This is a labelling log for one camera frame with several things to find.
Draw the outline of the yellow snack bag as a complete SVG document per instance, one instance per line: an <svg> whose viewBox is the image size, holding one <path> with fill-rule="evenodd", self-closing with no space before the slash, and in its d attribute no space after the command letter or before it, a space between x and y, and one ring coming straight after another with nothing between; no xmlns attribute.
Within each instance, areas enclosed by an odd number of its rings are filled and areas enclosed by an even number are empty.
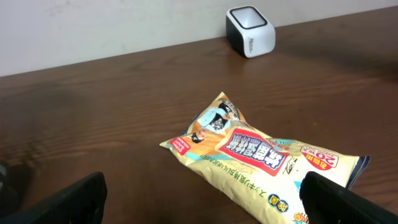
<svg viewBox="0 0 398 224"><path fill-rule="evenodd" d="M308 223L299 197L307 172L349 188L370 160L273 138L249 125L224 93L162 147L261 223Z"/></svg>

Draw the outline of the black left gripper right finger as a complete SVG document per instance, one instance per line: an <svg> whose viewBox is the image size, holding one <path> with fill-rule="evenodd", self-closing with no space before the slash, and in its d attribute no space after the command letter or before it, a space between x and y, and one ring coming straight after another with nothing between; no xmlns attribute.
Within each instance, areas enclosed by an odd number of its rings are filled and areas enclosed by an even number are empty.
<svg viewBox="0 0 398 224"><path fill-rule="evenodd" d="M310 171L299 193L313 224L397 224L397 215Z"/></svg>

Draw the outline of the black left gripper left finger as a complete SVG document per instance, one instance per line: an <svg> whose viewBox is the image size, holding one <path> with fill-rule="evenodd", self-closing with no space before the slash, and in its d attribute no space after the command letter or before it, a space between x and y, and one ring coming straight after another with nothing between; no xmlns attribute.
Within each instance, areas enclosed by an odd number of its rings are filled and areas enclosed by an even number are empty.
<svg viewBox="0 0 398 224"><path fill-rule="evenodd" d="M102 172L94 172L1 224L101 224L107 197Z"/></svg>

